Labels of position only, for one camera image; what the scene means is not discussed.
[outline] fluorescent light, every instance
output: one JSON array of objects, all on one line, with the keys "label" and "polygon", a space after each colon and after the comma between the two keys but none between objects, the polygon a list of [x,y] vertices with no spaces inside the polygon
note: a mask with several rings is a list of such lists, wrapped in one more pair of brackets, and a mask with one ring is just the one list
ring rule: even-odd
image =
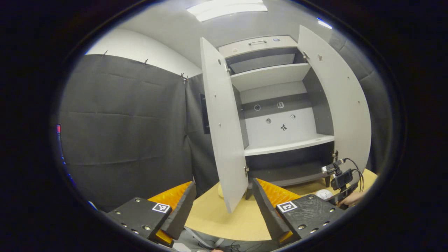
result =
[{"label": "fluorescent light", "polygon": [[267,11],[262,0],[212,0],[187,9],[199,21],[248,11]]},{"label": "fluorescent light", "polygon": [[322,26],[325,26],[325,27],[328,28],[328,29],[332,29],[331,26],[329,26],[327,23],[324,23],[324,22],[323,22],[322,20],[320,20],[319,18],[317,19],[317,23],[320,24],[320,25],[322,25]]}]

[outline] cabinet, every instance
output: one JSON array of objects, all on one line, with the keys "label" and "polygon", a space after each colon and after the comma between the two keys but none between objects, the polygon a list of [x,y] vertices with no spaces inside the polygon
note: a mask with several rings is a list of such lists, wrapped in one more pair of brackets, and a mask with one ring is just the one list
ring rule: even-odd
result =
[{"label": "cabinet", "polygon": [[252,177],[279,186],[322,178],[334,150],[360,167],[367,163],[370,115],[358,80],[330,45],[299,29],[298,43],[263,37],[219,51],[200,39],[209,129],[229,213]]}]

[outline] white wall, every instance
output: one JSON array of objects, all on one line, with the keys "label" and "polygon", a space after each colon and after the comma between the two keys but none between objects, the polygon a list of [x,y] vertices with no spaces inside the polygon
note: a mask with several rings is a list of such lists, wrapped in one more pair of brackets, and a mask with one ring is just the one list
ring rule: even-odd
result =
[{"label": "white wall", "polygon": [[202,73],[191,61],[175,52],[166,45],[140,34],[125,29],[114,29],[102,37],[86,54],[104,54],[119,56],[146,62],[167,71],[184,76],[195,76]]}]

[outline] ceiling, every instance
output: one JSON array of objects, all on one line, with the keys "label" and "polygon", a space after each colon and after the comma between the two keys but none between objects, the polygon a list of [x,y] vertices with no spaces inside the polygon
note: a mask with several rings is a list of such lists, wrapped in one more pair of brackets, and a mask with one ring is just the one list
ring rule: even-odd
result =
[{"label": "ceiling", "polygon": [[263,0],[267,12],[236,13],[199,22],[186,9],[202,2],[205,0],[167,0],[153,4],[117,28],[151,37],[199,68],[200,37],[204,37],[215,47],[271,35],[290,35],[297,41],[299,25],[306,26],[326,41],[331,36],[332,30],[319,25],[315,16],[305,12],[303,6],[289,0]]}]

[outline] sticker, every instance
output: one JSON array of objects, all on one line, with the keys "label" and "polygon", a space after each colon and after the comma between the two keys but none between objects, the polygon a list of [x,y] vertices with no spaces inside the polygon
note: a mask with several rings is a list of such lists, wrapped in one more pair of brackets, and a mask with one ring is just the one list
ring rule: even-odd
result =
[{"label": "sticker", "polygon": [[280,211],[282,213],[286,213],[288,211],[291,211],[291,210],[297,208],[297,206],[292,201],[281,203],[281,204],[278,204],[277,206],[280,208]]},{"label": "sticker", "polygon": [[169,205],[165,205],[165,204],[161,204],[161,203],[157,203],[157,205],[155,205],[152,210],[157,211],[157,212],[161,212],[161,213],[166,213],[168,212],[169,209]]}]

